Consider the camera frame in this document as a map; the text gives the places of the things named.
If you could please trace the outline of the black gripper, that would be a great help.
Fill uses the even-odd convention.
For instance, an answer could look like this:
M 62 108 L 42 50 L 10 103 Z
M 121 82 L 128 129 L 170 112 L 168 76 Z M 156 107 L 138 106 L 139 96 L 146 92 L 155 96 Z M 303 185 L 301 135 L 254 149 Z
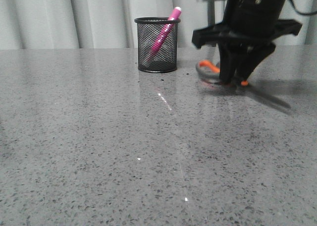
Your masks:
M 241 82 L 246 82 L 255 68 L 275 51 L 276 45 L 271 41 L 299 34 L 300 22 L 279 18 L 284 3 L 285 0 L 227 0 L 220 23 L 194 30 L 192 43 L 196 48 L 219 43 L 221 82 L 230 83 L 235 72 Z M 227 43 L 253 46 L 247 47 L 237 68 L 238 48 Z

